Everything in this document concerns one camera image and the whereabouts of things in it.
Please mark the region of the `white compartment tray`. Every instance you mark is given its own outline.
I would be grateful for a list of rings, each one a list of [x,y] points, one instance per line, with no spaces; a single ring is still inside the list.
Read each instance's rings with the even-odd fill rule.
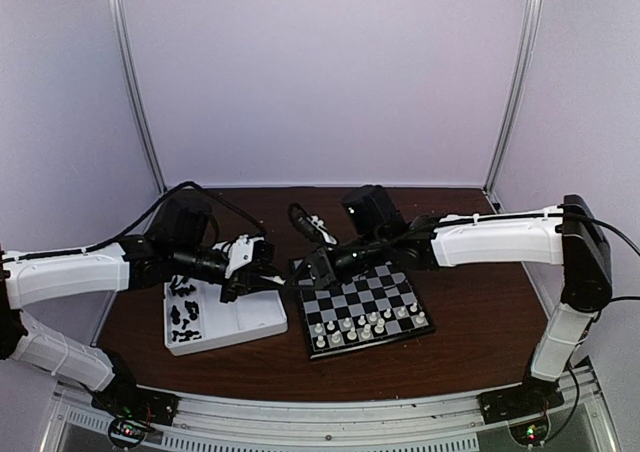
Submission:
[[[219,285],[192,281],[197,283],[201,293],[203,338],[171,347],[167,344],[165,329],[164,345],[172,355],[182,356],[233,346],[288,330],[287,315],[276,290],[245,295],[233,302],[222,303]]]

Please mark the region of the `black white chess board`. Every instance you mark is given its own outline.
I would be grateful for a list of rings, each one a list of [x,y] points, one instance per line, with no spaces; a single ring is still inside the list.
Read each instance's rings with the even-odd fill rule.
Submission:
[[[311,360],[408,340],[433,333],[436,330],[430,314],[410,278],[390,262],[357,275],[345,284],[326,290],[316,290],[311,279],[300,277],[293,286],[293,290],[298,302],[303,334]],[[419,306],[417,313],[410,311],[410,306],[414,302],[417,302]],[[398,318],[397,311],[402,307],[406,309],[407,315],[404,318]],[[385,320],[386,333],[377,336],[374,333],[376,323],[369,322],[369,315],[376,312],[378,319],[384,318],[383,312],[386,309],[392,311],[392,318]],[[424,311],[426,314],[424,324],[415,323],[415,316],[420,311]],[[371,325],[373,334],[372,338],[366,341],[361,339],[363,326],[359,326],[357,323],[361,315],[366,316],[366,324]],[[352,326],[349,329],[343,327],[343,320],[347,317],[352,320]],[[326,330],[326,324],[330,321],[333,321],[336,326],[333,332]],[[314,331],[314,325],[317,323],[323,324],[322,334],[317,334]],[[354,343],[347,343],[346,333],[351,328],[356,329],[358,340]],[[343,344],[331,347],[329,336],[337,330],[342,333]],[[317,337],[325,339],[324,348],[318,349],[315,346]]]

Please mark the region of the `white king piece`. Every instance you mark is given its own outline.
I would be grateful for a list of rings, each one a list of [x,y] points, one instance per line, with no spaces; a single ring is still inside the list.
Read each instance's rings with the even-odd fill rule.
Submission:
[[[384,318],[379,318],[374,327],[374,333],[379,336],[386,333],[386,321]]]

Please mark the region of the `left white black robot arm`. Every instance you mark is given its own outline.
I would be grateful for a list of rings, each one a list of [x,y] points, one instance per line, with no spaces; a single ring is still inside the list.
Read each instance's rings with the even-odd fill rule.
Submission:
[[[114,353],[83,345],[42,324],[26,306],[93,292],[124,292],[188,279],[196,287],[198,329],[173,346],[185,355],[284,333],[287,317],[272,266],[273,247],[240,236],[229,246],[126,237],[98,249],[1,257],[1,357],[73,379],[123,416],[137,414],[144,396]]]

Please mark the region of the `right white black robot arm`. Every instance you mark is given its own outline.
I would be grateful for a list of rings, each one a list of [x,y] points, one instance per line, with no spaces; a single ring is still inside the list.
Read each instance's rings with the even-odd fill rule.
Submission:
[[[301,204],[287,209],[291,225],[317,246],[304,263],[319,289],[385,262],[416,271],[499,263],[516,263],[527,274],[538,264],[562,268],[559,300],[513,391],[519,412],[533,413],[550,398],[591,323],[612,300],[610,244],[577,194],[520,213],[422,214],[411,221],[382,186],[354,189],[341,205],[357,232],[344,244]]]

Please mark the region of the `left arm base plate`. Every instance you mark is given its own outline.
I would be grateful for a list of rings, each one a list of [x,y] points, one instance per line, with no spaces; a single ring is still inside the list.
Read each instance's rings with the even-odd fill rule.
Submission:
[[[90,392],[91,405],[113,417],[136,421],[144,425],[171,426],[176,416],[179,398],[175,394],[136,388],[132,395]]]

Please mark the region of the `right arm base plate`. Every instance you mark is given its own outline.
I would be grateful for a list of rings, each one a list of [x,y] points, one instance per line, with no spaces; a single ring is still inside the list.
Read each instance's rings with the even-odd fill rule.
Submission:
[[[485,424],[511,421],[530,415],[540,415],[549,408],[564,404],[564,398],[551,388],[518,385],[481,393],[478,396]]]

